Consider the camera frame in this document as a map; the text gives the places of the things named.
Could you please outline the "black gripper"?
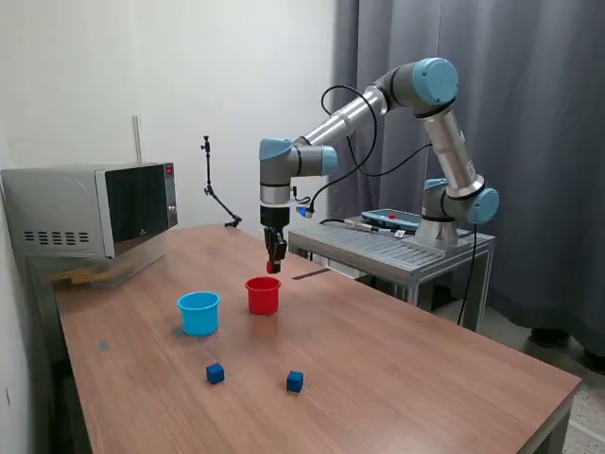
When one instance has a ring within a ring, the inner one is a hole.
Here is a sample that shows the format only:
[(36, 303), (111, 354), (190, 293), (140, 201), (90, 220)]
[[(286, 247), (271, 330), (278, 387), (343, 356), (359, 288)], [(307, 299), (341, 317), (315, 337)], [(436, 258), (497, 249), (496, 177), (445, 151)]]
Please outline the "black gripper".
[(264, 229), (265, 245), (268, 252), (268, 261), (272, 262), (272, 273), (281, 271), (281, 262), (285, 258), (287, 242), (283, 230), (290, 222), (290, 208), (288, 206), (260, 206), (260, 223)]

